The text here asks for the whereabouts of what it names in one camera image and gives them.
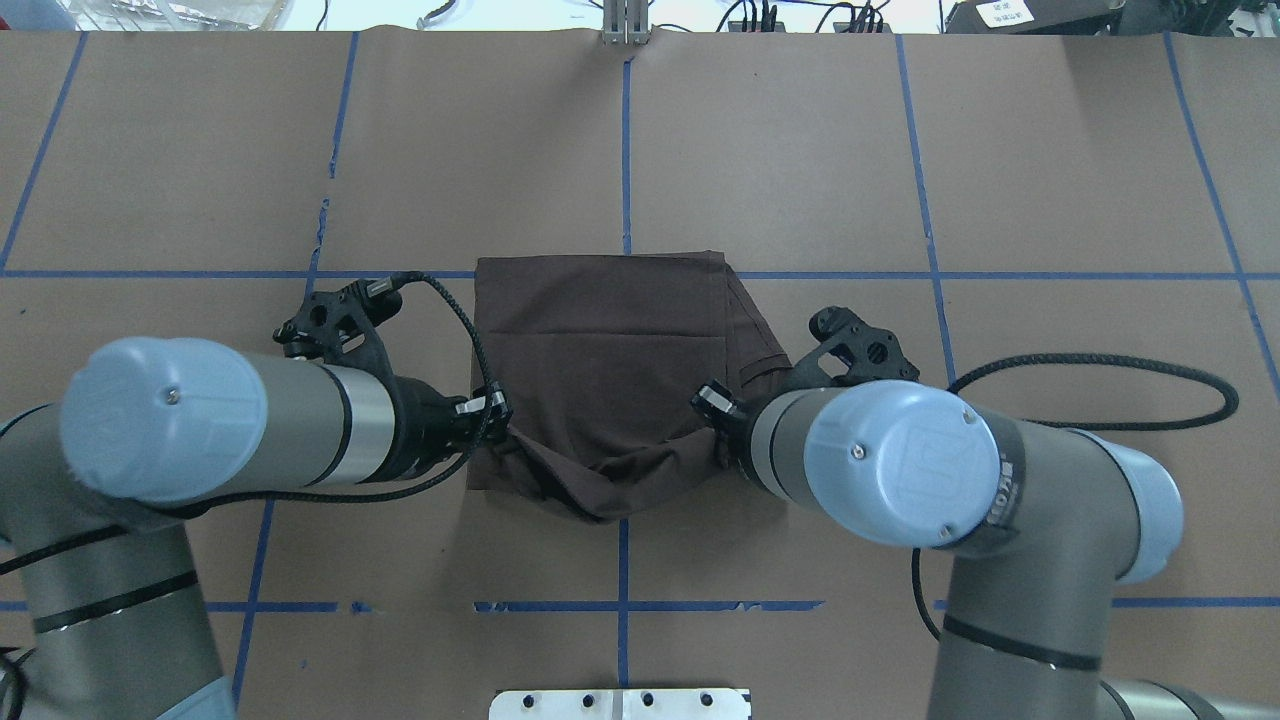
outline sticker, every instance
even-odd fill
[[[1023,0],[998,0],[977,5],[978,14],[987,27],[1009,27],[1029,23],[1036,18]]]

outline blue tape grid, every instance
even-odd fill
[[[311,292],[316,279],[349,279],[362,277],[381,277],[390,270],[321,270],[320,254],[324,246],[324,236],[328,220],[330,199],[326,196],[321,201],[316,228],[316,247],[311,255],[310,265],[306,270],[10,270],[6,268],[13,246],[17,241],[22,219],[36,187],[40,167],[54,138],[58,120],[67,102],[76,70],[87,42],[87,33],[81,33],[67,77],[59,91],[58,100],[50,115],[49,124],[41,138],[36,158],[23,187],[18,208],[5,236],[3,249],[0,249],[0,278],[125,278],[125,279],[305,279],[306,291]],[[1165,49],[1169,58],[1170,74],[1174,90],[1178,95],[1183,119],[1192,151],[1199,165],[1204,179],[1210,202],[1217,217],[1222,240],[1231,260],[1230,273],[1139,273],[1139,272],[946,272],[941,268],[937,254],[933,219],[929,211],[928,191],[925,187],[924,163],[920,152],[920,138],[916,129],[915,110],[911,99],[910,77],[908,72],[906,47],[901,36],[895,36],[895,45],[899,61],[899,73],[902,86],[902,104],[908,137],[911,146],[911,160],[914,165],[916,192],[920,205],[920,222],[925,241],[929,270],[928,272],[741,272],[744,279],[859,279],[859,281],[928,281],[933,287],[934,305],[937,309],[938,332],[942,338],[942,350],[946,360],[947,378],[955,379],[955,361],[951,350],[951,333],[946,316],[946,301],[943,296],[943,283],[946,281],[1224,281],[1235,282],[1240,287],[1249,318],[1262,351],[1263,363],[1271,377],[1276,397],[1280,398],[1280,373],[1272,356],[1266,333],[1257,314],[1257,305],[1249,288],[1251,282],[1280,281],[1280,273],[1247,273],[1243,269],[1235,240],[1222,210],[1221,199],[1213,183],[1208,161],[1199,143],[1196,123],[1187,102],[1183,88],[1181,74],[1178,67],[1178,58],[1174,49],[1172,37],[1165,33]],[[342,132],[346,122],[346,113],[351,94],[351,82],[355,72],[360,33],[352,33],[347,56],[346,76],[343,79],[342,95],[338,106],[338,117],[334,123],[333,151],[329,158],[329,177],[337,177],[338,152],[342,143]],[[621,127],[621,152],[622,152],[622,254],[630,255],[632,251],[631,234],[631,77],[632,61],[628,59],[622,65],[622,127]],[[472,279],[475,274],[470,270],[436,270],[433,272],[439,278]],[[274,503],[266,502],[262,510],[262,519],[259,527],[259,541],[253,559],[253,570],[250,579],[250,591],[244,602],[209,602],[210,612],[239,612],[243,614],[243,626],[241,632],[241,644],[237,653],[237,665],[233,678],[233,692],[239,700],[243,687],[244,674],[248,664],[248,652],[252,642],[253,619],[257,614],[335,614],[339,611],[337,602],[264,602],[259,598],[261,591],[262,573],[266,561],[268,546],[270,542],[271,519]],[[632,601],[630,598],[630,523],[618,523],[618,598],[617,601],[512,601],[512,602],[476,602],[474,610],[479,614],[508,614],[508,612],[616,612],[618,616],[618,683],[620,687],[628,687],[628,620],[631,612],[726,612],[726,611],[762,611],[762,612],[805,612],[823,605],[823,601]],[[1115,598],[1112,606],[1116,609],[1197,609],[1197,607],[1234,607],[1234,609],[1270,609],[1280,607],[1280,597],[1125,597]],[[945,601],[937,601],[934,607],[946,609]],[[26,612],[27,603],[22,601],[0,601],[0,612]],[[352,614],[369,612],[364,603],[351,603]]]
[[[360,50],[360,32],[351,33],[351,42],[347,49],[347,69],[342,81],[342,95],[338,99],[338,117],[333,128],[333,151],[329,155],[329,179],[338,176],[338,151],[342,147],[342,128],[347,119],[347,102],[351,99],[351,78],[356,70],[356,54]],[[320,201],[320,214],[316,220],[316,246],[311,252],[307,266],[307,283],[305,295],[311,295],[315,290],[316,277],[320,272],[320,252],[324,250],[324,236],[329,218],[329,196]],[[244,675],[248,670],[248,653],[253,642],[253,620],[261,611],[264,603],[259,602],[262,589],[262,573],[266,566],[266,551],[271,539],[271,518],[275,514],[275,501],[268,500],[262,503],[262,520],[259,525],[257,548],[253,553],[253,571],[250,575],[248,598],[244,607],[244,621],[241,626],[241,642],[236,653],[236,671],[232,675],[232,697],[239,706],[241,691],[244,688]]]

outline dark brown fabric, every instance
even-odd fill
[[[689,398],[709,379],[763,395],[791,366],[719,252],[484,258],[475,319],[515,415],[468,487],[591,521],[726,471]]]

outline metal plate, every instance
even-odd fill
[[[507,691],[493,698],[489,720],[750,720],[751,691]]]

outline white label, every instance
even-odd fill
[[[982,22],[987,23],[987,27],[1020,26],[1036,19],[1023,0],[983,3],[977,6],[977,10],[982,15]]]
[[[750,720],[751,691],[507,691],[489,720]]]

